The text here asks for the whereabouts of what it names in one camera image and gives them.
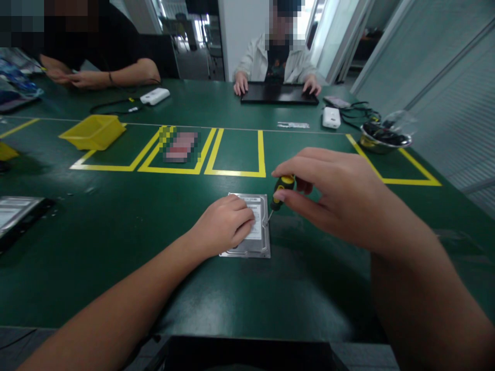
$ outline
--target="yellow box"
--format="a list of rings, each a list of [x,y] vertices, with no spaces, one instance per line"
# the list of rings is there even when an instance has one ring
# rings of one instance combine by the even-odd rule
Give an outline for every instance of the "yellow box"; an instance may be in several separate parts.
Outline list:
[[[19,154],[7,144],[0,142],[0,161],[7,161],[17,157]]]
[[[91,115],[59,138],[68,140],[77,149],[106,150],[125,130],[117,116]]]

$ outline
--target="screwdriver handle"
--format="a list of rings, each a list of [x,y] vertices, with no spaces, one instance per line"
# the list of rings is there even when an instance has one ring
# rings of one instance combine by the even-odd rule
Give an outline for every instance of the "screwdriver handle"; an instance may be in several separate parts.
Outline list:
[[[283,177],[280,177],[277,181],[277,184],[275,185],[275,191],[278,191],[279,189],[290,189],[293,190],[295,185],[295,179],[293,175],[285,175]],[[270,203],[270,208],[272,211],[278,211],[280,210],[280,207],[284,203],[280,201],[279,199],[276,199],[275,197],[272,198],[272,202]]]

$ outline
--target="green workbench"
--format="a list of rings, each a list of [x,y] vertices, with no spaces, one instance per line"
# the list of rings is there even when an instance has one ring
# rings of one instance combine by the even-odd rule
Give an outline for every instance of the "green workbench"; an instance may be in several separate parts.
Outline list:
[[[495,319],[495,222],[413,150],[365,154],[354,143],[359,133],[353,127],[322,128],[323,103],[241,105],[230,83],[165,80],[170,98],[121,117],[127,131],[106,151],[89,153],[58,135],[92,106],[151,88],[68,92],[44,78],[36,83],[45,90],[42,101],[0,124],[0,138],[21,153],[0,177],[0,195],[48,197],[56,211],[0,256],[0,326],[60,327],[186,232],[216,199],[229,192],[270,195],[270,172],[307,146],[367,156],[384,182],[437,230],[464,283]],[[323,95],[356,101],[343,87],[324,87]],[[279,121],[306,122],[310,129],[279,128]],[[163,162],[160,141],[167,131],[201,134],[194,161]],[[366,251],[320,232],[288,208],[272,217],[270,240],[271,259],[205,262],[176,290],[155,331],[384,340]]]

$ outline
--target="black shirt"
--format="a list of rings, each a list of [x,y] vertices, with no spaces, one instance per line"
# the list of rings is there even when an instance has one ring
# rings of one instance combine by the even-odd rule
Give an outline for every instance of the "black shirt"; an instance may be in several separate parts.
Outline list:
[[[273,45],[270,40],[268,50],[268,70],[265,82],[283,84],[285,80],[285,65],[289,58],[289,42],[284,45]]]
[[[101,71],[117,71],[141,58],[152,59],[134,24],[114,5],[100,9],[98,27],[88,26],[87,17],[48,16],[45,18],[45,45],[42,54],[79,70],[89,60]],[[71,29],[90,32],[67,32],[67,22],[80,22]]]

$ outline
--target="white device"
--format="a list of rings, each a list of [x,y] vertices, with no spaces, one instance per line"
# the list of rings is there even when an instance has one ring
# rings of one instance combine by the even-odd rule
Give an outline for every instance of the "white device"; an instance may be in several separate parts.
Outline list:
[[[340,127],[340,111],[337,108],[326,107],[323,110],[322,125],[330,129]]]
[[[153,91],[150,91],[148,94],[144,94],[141,97],[141,102],[143,104],[149,104],[154,106],[157,103],[160,103],[162,100],[168,98],[170,96],[170,91],[164,88],[156,88]]]

